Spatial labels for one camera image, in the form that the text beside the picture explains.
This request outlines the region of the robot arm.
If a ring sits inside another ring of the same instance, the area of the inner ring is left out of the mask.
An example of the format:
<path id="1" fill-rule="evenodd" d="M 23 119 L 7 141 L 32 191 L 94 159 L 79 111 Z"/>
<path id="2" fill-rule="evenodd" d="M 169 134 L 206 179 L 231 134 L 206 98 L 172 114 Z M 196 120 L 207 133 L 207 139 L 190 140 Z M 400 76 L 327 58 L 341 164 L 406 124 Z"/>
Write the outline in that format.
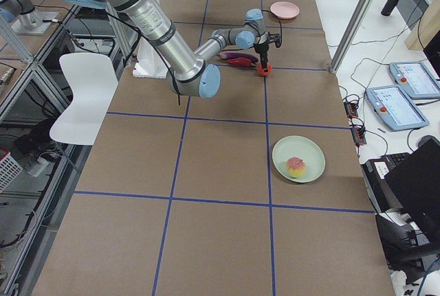
<path id="1" fill-rule="evenodd" d="M 243 27 L 216 30 L 197 50 L 187 45 L 174 23 L 164 14 L 157 0 L 65 0 L 82 7 L 104 9 L 107 5 L 129 16 L 149 44 L 170 65 L 166 79 L 178 95 L 211 98 L 219 90 L 221 74 L 209 60 L 228 45 L 241 49 L 254 48 L 260 56 L 263 71 L 268 70 L 270 43 L 278 44 L 280 36 L 270 34 L 260 9 L 245 15 Z"/>
<path id="2" fill-rule="evenodd" d="M 56 12 L 41 12 L 31 0 L 1 0 L 1 17 L 16 34 L 42 35 L 49 27 L 43 21 L 56 15 Z"/>

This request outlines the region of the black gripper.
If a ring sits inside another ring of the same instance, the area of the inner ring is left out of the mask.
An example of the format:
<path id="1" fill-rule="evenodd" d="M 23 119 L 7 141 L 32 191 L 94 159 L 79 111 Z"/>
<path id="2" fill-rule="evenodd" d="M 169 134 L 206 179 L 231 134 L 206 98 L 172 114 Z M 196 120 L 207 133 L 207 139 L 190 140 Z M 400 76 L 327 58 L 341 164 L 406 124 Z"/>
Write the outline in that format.
<path id="1" fill-rule="evenodd" d="M 259 43 L 254 45 L 256 53 L 260 54 L 260 65 L 262 70 L 268 70 L 268 58 L 267 52 L 269 51 L 270 44 L 268 42 Z"/>

